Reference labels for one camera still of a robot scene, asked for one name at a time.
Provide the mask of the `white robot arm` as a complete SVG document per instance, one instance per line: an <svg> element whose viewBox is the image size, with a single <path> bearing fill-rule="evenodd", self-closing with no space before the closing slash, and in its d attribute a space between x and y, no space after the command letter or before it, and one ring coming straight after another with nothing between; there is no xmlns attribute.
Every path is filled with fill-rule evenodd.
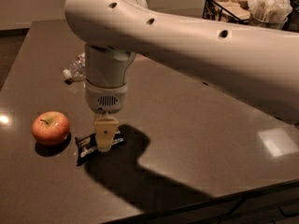
<svg viewBox="0 0 299 224"><path fill-rule="evenodd" d="M127 70L143 55L293 126L299 124L299 34L155 12L145 0L66 0L66 22L85 43L86 100L108 151L109 114L126 102Z"/></svg>

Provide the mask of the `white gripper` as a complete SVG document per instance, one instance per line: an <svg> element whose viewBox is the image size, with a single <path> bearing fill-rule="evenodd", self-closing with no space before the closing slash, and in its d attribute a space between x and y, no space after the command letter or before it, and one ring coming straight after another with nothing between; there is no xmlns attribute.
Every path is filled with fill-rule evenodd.
<svg viewBox="0 0 299 224"><path fill-rule="evenodd" d="M111 114L118 113L126 104L128 85L118 88L103 88L85 81L85 98L94 116L95 141L99 151L107 152L112 147L119 121Z"/></svg>

